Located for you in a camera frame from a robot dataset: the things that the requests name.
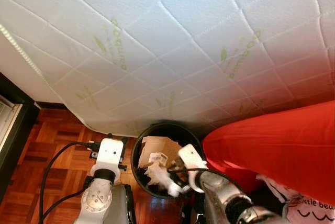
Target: cardboard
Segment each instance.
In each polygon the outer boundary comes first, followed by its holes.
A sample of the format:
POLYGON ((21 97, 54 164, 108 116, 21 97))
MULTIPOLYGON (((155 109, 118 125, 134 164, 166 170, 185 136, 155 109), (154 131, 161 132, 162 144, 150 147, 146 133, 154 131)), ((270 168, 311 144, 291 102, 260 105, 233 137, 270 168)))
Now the cardboard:
POLYGON ((148 167, 153 155, 162 153, 167 157, 166 167, 178 157, 178 151, 182 147, 168 137, 147 136, 142 140, 141 156, 138 162, 138 168, 148 167))

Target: white object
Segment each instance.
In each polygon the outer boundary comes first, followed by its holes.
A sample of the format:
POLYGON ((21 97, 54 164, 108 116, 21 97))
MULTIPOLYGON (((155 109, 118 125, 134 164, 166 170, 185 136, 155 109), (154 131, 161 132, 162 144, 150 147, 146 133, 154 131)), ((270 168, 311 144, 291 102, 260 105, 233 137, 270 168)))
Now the white object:
POLYGON ((281 203, 288 202, 292 199, 295 199, 301 194, 291 188, 288 188, 284 185, 278 184, 275 180, 263 175, 263 174, 258 174, 256 176, 258 180, 263 180, 268 188, 271 190, 271 192, 278 198, 278 200, 281 203))
POLYGON ((287 203, 283 208, 283 217, 291 224, 334 224, 335 207, 305 196, 287 203))
POLYGON ((27 65, 11 42, 0 33, 0 72, 35 101, 61 103, 58 96, 49 89, 47 83, 27 65))
POLYGON ((22 104, 13 104, 0 96, 0 151, 15 123, 22 104))
POLYGON ((335 0, 0 0, 0 29, 87 126, 137 136, 160 119, 209 131, 332 99, 334 7, 335 0))
POLYGON ((158 161, 150 165, 144 174, 151 178, 148 186, 160 185, 173 197, 177 197, 179 193, 183 192, 182 188, 170 179, 170 174, 167 172, 166 167, 161 167, 158 161))
POLYGON ((118 167, 124 144, 122 141, 105 138, 101 141, 98 157, 95 165, 91 168, 91 176, 99 169, 108 169, 115 173, 114 181, 120 179, 120 169, 118 167))
MULTIPOLYGON (((204 168, 207 169, 206 161, 203 161, 203 159, 200 157, 198 152, 195 150, 193 145, 188 144, 181 148, 178 152, 179 157, 184 162, 184 166, 187 169, 192 168, 204 168)), ((204 191, 197 187, 195 184, 195 176, 198 172, 197 171, 189 171, 188 172, 188 182, 191 188, 199 193, 203 193, 204 191)))
MULTIPOLYGON (((123 146, 122 141, 110 138, 103 139, 96 163, 91 168, 91 176, 94 176, 94 172, 99 169, 108 169, 115 174, 114 182, 118 181, 120 179, 118 165, 123 146)), ((94 178, 82 196, 81 211, 74 223, 103 223, 112 201, 112 187, 111 181, 94 178)))
POLYGON ((74 224, 103 223, 112 201, 110 181, 94 179, 82 195, 81 211, 74 224))
POLYGON ((163 166, 166 165, 167 160, 167 156, 162 152, 153 152, 149 157, 149 163, 157 161, 163 166))

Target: white mattress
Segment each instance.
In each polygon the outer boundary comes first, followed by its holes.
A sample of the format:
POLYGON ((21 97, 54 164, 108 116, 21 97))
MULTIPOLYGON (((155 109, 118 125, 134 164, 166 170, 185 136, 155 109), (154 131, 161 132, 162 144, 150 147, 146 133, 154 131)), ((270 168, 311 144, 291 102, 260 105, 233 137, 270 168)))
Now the white mattress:
POLYGON ((335 0, 0 0, 2 32, 68 108, 128 136, 332 99, 334 12, 335 0))

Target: trash can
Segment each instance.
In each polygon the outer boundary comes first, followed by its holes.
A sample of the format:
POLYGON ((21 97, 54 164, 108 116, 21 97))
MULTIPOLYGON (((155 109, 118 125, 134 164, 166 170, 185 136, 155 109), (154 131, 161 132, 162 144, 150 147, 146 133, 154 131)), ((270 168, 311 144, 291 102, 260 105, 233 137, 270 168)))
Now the trash can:
POLYGON ((146 136, 169 137, 171 140, 176 141, 182 147, 188 144, 192 144, 199 153, 199 155, 204 159, 205 155, 202 151, 201 144, 192 132, 190 132, 181 124, 175 122, 163 122, 152 125, 138 137, 131 152, 131 170, 137 183, 143 188, 144 191, 154 197, 162 199, 172 199, 173 197, 168 195, 167 191, 159 191, 158 186, 156 185, 146 187, 146 185, 150 181, 150 178, 144 175, 145 169, 137 168, 141 155, 140 152, 142 139, 146 136))

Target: white robotic arm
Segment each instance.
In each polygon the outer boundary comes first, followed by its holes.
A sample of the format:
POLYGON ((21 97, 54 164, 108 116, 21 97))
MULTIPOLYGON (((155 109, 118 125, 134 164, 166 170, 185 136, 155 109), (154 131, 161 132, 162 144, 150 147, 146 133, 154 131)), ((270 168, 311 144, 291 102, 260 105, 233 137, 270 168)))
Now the white robotic arm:
POLYGON ((103 223, 112 201, 113 184, 120 179, 118 166, 123 147, 122 141, 102 140, 96 164, 91 169, 93 180, 82 196, 82 207, 75 224, 103 223))
MULTIPOLYGON (((187 169, 206 169, 203 161, 191 144, 178 152, 187 169)), ((189 171, 188 182, 191 188, 205 193, 205 215, 207 224, 289 224, 289 222, 255 206, 251 199, 228 179, 211 171, 189 171)))

